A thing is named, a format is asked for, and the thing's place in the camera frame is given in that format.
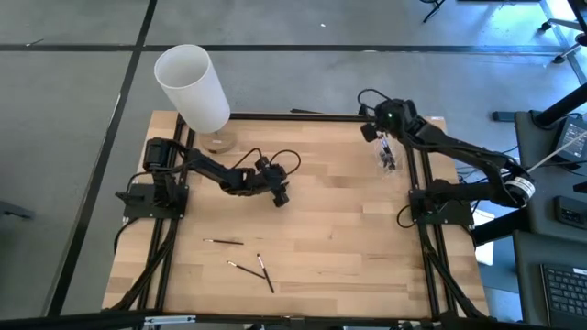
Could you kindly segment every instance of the black bracket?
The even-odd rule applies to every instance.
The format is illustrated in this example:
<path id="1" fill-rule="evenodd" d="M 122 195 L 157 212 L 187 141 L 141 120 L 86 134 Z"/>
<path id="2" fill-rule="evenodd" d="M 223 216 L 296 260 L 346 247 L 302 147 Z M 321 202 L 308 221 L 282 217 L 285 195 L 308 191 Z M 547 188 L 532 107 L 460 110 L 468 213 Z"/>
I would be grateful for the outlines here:
<path id="1" fill-rule="evenodd" d="M 448 201 L 442 205 L 426 197 L 424 190 L 409 192 L 412 221 L 423 225 L 462 225 L 472 226 L 473 216 L 467 203 Z"/>
<path id="2" fill-rule="evenodd" d="M 187 185 L 175 186 L 173 203 L 157 203 L 155 185 L 139 183 L 131 185 L 128 193 L 117 192 L 116 197 L 125 203 L 124 216 L 130 219 L 181 219 L 185 215 L 189 191 L 190 187 Z"/>

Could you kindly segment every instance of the desk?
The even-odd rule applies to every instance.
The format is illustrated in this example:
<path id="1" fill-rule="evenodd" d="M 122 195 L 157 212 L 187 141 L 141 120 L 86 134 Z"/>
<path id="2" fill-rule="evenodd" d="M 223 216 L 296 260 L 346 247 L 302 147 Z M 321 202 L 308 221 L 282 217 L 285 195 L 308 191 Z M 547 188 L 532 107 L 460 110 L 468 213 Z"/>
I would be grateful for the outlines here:
<path id="1" fill-rule="evenodd" d="M 154 112 L 147 139 L 171 138 L 176 116 Z M 444 128 L 442 118 L 431 122 Z M 230 120 L 226 128 L 237 134 L 237 146 L 211 157 L 229 166 L 255 147 L 269 157 L 281 149 L 296 150 L 303 163 L 288 178 L 290 202 L 278 209 L 270 194 L 229 196 L 215 183 L 190 173 L 189 204 L 179 224 L 164 311 L 429 317 L 417 229 L 395 223 L 411 186 L 404 148 L 390 141 L 399 157 L 398 171 L 383 177 L 374 146 L 365 143 L 360 125 Z M 242 166 L 252 166 L 254 160 L 247 159 Z M 296 163 L 287 155 L 277 161 L 286 169 Z M 430 163 L 435 177 L 456 181 L 451 159 L 432 154 Z M 409 221 L 409 211 L 402 220 Z M 153 220 L 139 220 L 120 238 L 104 307 L 117 303 L 143 270 L 152 228 Z M 460 226 L 443 229 L 451 273 L 477 308 L 487 313 L 470 237 Z M 203 238 L 235 239 L 245 245 L 207 243 Z M 227 265 L 232 260 L 257 270 L 258 252 L 275 294 L 266 281 Z M 157 282 L 156 275 L 148 307 L 153 306 Z M 442 282 L 437 278 L 436 283 L 446 309 Z"/>
<path id="2" fill-rule="evenodd" d="M 520 162 L 531 167 L 545 158 L 551 151 L 557 129 L 544 130 L 532 122 L 529 113 L 515 114 L 515 132 L 520 150 Z M 584 166 L 576 172 L 587 175 Z M 575 240 L 587 243 L 587 231 L 564 225 L 556 220 L 554 198 L 566 196 L 587 202 L 586 193 L 572 190 L 576 183 L 587 181 L 587 177 L 572 174 L 558 166 L 541 167 L 531 173 L 535 180 L 536 192 L 525 209 L 513 211 L 486 225 L 480 225 L 472 233 L 479 245 L 512 235 L 523 230 L 536 234 Z"/>
<path id="3" fill-rule="evenodd" d="M 540 264 L 551 263 L 587 269 L 587 245 L 514 232 L 514 250 L 524 321 L 532 325 L 548 325 Z"/>
<path id="4" fill-rule="evenodd" d="M 556 131 L 536 127 L 529 113 L 515 114 L 515 132 L 522 166 L 534 166 L 550 153 Z M 587 174 L 584 166 L 576 171 Z M 558 166 L 538 168 L 531 175 L 536 181 L 537 191 L 527 206 L 530 230 L 541 235 L 587 243 L 587 231 L 564 225 L 555 219 L 553 201 L 556 196 L 566 196 L 587 202 L 587 194 L 572 190 L 574 184 L 585 182 L 587 178 Z"/>

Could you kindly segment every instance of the floor tile line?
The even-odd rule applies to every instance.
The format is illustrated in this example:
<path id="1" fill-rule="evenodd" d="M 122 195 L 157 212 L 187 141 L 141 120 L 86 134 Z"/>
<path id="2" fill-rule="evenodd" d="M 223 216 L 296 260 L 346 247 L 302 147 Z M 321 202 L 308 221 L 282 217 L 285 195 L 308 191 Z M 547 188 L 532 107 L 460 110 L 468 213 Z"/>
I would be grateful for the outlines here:
<path id="1" fill-rule="evenodd" d="M 1 51 L 165 51 L 177 45 L 128 44 L 0 44 Z M 200 45 L 208 51 L 358 51 L 358 52 L 447 52 L 544 55 L 564 51 L 561 46 L 454 46 L 454 45 Z"/>
<path id="2" fill-rule="evenodd" d="M 150 23 L 157 6 L 157 0 L 150 0 L 145 13 L 145 18 L 138 33 L 136 49 L 133 51 L 130 61 L 127 66 L 127 72 L 122 82 L 118 99 L 114 112 L 110 118 L 110 123 L 106 129 L 102 145 L 98 152 L 94 168 L 90 174 L 90 179 L 86 185 L 83 193 L 82 203 L 78 209 L 70 239 L 64 250 L 63 258 L 61 259 L 59 270 L 55 274 L 55 281 L 51 285 L 45 302 L 45 311 L 48 316 L 58 316 L 61 314 L 63 305 L 67 298 L 67 292 L 72 282 L 72 277 L 75 272 L 77 260 L 82 252 L 83 241 L 87 234 L 87 230 L 92 219 L 95 202 L 98 198 L 98 193 L 102 185 L 105 175 L 106 166 L 110 158 L 110 153 L 116 139 L 116 133 L 120 126 L 120 121 L 124 113 L 124 108 L 127 103 L 128 94 L 132 86 L 135 73 L 137 72 L 138 61 L 140 60 L 140 47 L 144 45 L 147 34 L 149 33 Z"/>

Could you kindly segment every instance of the table leg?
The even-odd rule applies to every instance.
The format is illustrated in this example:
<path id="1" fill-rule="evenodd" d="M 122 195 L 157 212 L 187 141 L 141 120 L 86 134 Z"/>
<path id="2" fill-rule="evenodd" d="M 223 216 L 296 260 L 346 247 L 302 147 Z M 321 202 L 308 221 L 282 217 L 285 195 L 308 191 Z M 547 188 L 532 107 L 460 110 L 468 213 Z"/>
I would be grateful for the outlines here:
<path id="1" fill-rule="evenodd" d="M 0 202 L 0 216 L 2 215 L 16 215 L 24 219 L 30 219 L 35 216 L 35 213 L 11 203 Z"/>
<path id="2" fill-rule="evenodd" d="M 485 225 L 480 225 L 471 230 L 475 245 L 481 246 L 494 240 L 511 236 L 515 230 L 530 231 L 526 208 L 515 210 L 509 214 L 500 216 Z"/>

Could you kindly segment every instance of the chair leg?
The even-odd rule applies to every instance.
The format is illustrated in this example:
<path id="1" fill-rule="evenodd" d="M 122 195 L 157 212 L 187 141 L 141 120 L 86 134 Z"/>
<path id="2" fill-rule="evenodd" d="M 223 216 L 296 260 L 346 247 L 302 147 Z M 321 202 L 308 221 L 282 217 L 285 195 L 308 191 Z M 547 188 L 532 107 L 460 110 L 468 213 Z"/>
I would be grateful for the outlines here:
<path id="1" fill-rule="evenodd" d="M 572 28 L 572 29 L 576 29 L 579 31 L 583 31 L 583 29 L 581 28 L 581 25 L 578 22 L 573 22 L 573 21 L 569 21 L 566 19 L 558 19 L 558 18 L 551 18 L 547 21 L 547 24 L 554 24 L 554 25 L 559 25 L 559 26 L 564 26 L 567 28 Z"/>
<path id="2" fill-rule="evenodd" d="M 572 45 L 569 49 L 567 49 L 562 54 L 557 55 L 557 57 L 554 58 L 554 60 L 552 62 L 556 63 L 556 64 L 561 64 L 562 62 L 564 62 L 567 59 L 567 56 L 569 54 L 571 54 L 575 50 L 578 50 L 580 47 L 581 47 L 581 44 L 579 42 L 577 42 L 576 44 Z"/>

